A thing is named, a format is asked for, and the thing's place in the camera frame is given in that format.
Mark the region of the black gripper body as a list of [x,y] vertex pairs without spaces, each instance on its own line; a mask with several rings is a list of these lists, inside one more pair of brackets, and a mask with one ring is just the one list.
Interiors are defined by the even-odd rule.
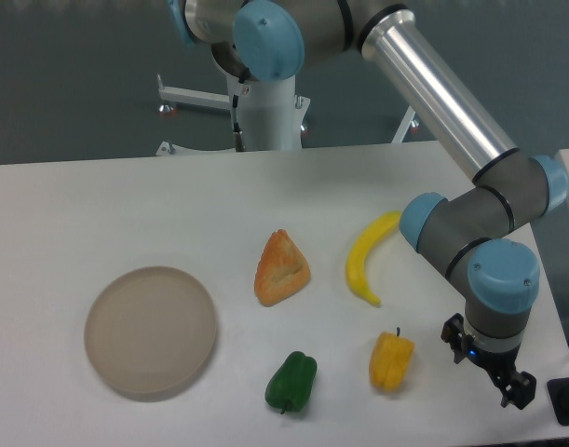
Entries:
[[463,338],[462,348],[466,358],[488,372],[492,378],[508,378],[516,370],[515,362],[521,343],[520,333],[496,339],[470,332]]

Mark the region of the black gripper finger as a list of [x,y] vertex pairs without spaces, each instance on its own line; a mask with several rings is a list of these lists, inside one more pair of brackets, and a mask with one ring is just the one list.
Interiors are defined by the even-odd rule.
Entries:
[[528,372],[518,372],[515,368],[491,369],[488,372],[492,383],[501,392],[500,405],[509,405],[523,410],[535,399],[536,378]]
[[464,317],[456,313],[443,323],[441,340],[448,344],[454,353],[454,363],[460,363],[466,357]]

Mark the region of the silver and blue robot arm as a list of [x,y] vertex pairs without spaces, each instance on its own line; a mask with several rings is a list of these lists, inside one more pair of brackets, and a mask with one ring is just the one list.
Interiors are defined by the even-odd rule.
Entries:
[[562,166],[520,151],[400,1],[171,1],[169,13],[180,40],[209,44],[226,75],[239,152],[300,147],[294,80],[306,66],[355,49],[380,68],[473,184],[453,200],[418,196],[400,218],[413,249],[465,298],[442,340],[488,373],[504,405],[527,406],[536,381],[515,361],[540,266],[508,235],[564,202]]

